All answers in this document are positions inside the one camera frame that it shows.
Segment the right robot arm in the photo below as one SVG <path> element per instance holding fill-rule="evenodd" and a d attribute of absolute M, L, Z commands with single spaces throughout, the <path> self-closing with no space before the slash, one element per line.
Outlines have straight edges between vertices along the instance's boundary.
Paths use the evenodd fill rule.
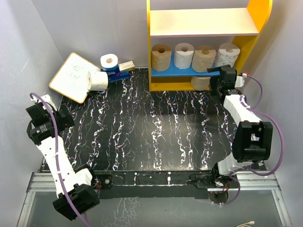
<path fill-rule="evenodd" d="M 214 165 L 208 179 L 209 183 L 221 188 L 237 170 L 269 159 L 273 125 L 262 121 L 250 110 L 245 96 L 238 89 L 247 74 L 238 74 L 230 65 L 208 68 L 207 72 L 219 72 L 210 78 L 210 92 L 220 99 L 237 124 L 231 153 Z"/>

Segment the white roll sideways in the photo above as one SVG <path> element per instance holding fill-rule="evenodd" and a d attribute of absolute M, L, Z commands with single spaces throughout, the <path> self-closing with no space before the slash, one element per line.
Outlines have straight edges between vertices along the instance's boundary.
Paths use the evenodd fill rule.
<path fill-rule="evenodd" d="M 105 91 L 108 87 L 107 73 L 103 71 L 89 71 L 87 74 L 88 91 Z"/>

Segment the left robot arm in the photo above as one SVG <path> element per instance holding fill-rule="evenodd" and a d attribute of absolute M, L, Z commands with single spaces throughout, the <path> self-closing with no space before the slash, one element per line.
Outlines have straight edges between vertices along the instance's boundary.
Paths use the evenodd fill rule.
<path fill-rule="evenodd" d="M 38 102 L 26 108 L 31 117 L 27 127 L 28 137 L 43 154 L 56 187 L 55 210 L 69 220 L 74 220 L 99 204 L 94 187 L 98 177 L 87 167 L 75 171 L 65 151 L 60 133 L 75 125 L 67 107 L 57 110 L 51 104 Z"/>

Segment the white dotted paper roll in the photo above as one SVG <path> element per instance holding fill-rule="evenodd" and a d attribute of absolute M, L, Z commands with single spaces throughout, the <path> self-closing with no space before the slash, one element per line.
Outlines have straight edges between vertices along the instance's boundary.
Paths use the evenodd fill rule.
<path fill-rule="evenodd" d="M 232 43 L 221 44 L 214 59 L 214 67 L 223 65 L 234 66 L 241 50 Z"/>

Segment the brown roll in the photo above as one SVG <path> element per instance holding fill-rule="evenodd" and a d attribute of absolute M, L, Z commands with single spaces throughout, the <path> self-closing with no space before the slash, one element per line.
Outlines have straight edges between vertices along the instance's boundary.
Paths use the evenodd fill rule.
<path fill-rule="evenodd" d="M 209 90 L 211 77 L 192 77 L 191 86 L 194 90 L 205 91 Z"/>
<path fill-rule="evenodd" d="M 196 72 L 207 72 L 211 68 L 216 57 L 216 50 L 212 46 L 201 45 L 195 49 L 192 69 Z"/>
<path fill-rule="evenodd" d="M 151 66 L 154 70 L 166 71 L 170 66 L 171 48 L 166 44 L 156 44 L 151 50 Z"/>

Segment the brown roll front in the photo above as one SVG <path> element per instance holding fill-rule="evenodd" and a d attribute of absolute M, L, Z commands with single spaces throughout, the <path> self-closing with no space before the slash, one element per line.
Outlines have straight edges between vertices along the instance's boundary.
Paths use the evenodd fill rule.
<path fill-rule="evenodd" d="M 171 48 L 166 44 L 156 44 L 151 50 L 151 66 L 154 70 L 166 71 L 170 66 Z"/>

